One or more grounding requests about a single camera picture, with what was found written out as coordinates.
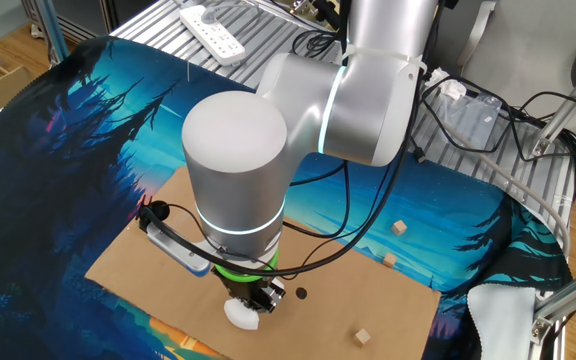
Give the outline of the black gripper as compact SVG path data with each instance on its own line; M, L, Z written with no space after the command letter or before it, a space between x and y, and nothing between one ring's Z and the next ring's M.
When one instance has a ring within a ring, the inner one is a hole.
M270 281L261 278L252 282L238 282L227 278L217 269L213 269L212 273L222 282L232 298L261 313L272 313L286 294L284 284L277 278Z

